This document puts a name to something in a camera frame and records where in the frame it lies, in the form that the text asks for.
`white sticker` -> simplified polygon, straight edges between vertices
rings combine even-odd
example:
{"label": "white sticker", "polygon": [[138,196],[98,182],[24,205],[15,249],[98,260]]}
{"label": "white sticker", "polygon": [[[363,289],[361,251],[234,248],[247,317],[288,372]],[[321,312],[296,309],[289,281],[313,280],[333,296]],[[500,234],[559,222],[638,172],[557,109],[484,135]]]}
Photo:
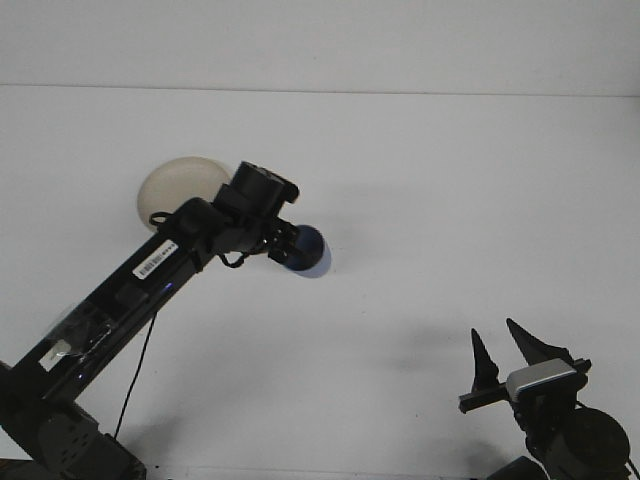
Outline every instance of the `white sticker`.
{"label": "white sticker", "polygon": [[69,354],[70,351],[71,345],[63,339],[60,339],[53,345],[53,347],[51,347],[51,350],[49,350],[45,356],[40,359],[40,365],[42,365],[42,368],[47,372],[50,372],[60,360]]}
{"label": "white sticker", "polygon": [[165,240],[144,262],[133,270],[133,274],[140,280],[144,280],[177,249],[178,245],[171,240]]}

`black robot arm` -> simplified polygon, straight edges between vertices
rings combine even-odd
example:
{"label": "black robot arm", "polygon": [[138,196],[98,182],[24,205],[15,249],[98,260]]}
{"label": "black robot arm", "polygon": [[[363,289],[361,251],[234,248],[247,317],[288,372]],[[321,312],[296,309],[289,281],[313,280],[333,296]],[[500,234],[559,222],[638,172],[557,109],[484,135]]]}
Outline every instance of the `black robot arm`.
{"label": "black robot arm", "polygon": [[[24,358],[13,368],[3,365],[0,423],[35,463],[0,462],[0,479],[145,478],[142,464],[100,433],[75,399],[214,257],[238,266],[266,253],[292,269],[313,266],[322,252],[300,247],[298,227],[278,217],[283,204],[297,196],[293,183],[242,163],[213,202],[193,198],[164,215],[158,233]],[[240,255],[234,264],[225,257],[233,252]]]}
{"label": "black robot arm", "polygon": [[629,440],[609,415],[587,408],[577,392],[587,384],[591,361],[574,360],[566,348],[547,345],[511,319],[507,326],[528,367],[498,381],[498,367],[475,330],[472,344],[475,378],[471,393],[460,397],[460,410],[506,400],[526,434],[526,446],[544,470],[521,457],[488,480],[624,480],[630,472]]}

